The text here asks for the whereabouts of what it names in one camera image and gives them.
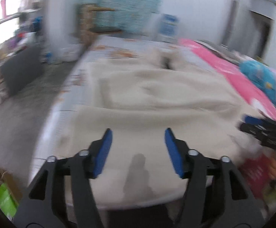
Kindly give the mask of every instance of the concrete floor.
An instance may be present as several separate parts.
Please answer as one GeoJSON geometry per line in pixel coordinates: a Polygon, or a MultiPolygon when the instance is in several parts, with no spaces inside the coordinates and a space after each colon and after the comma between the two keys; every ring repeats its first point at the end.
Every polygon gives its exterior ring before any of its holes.
{"type": "Polygon", "coordinates": [[[42,125],[74,65],[46,65],[42,77],[0,105],[0,167],[13,174],[22,190],[42,125]]]}

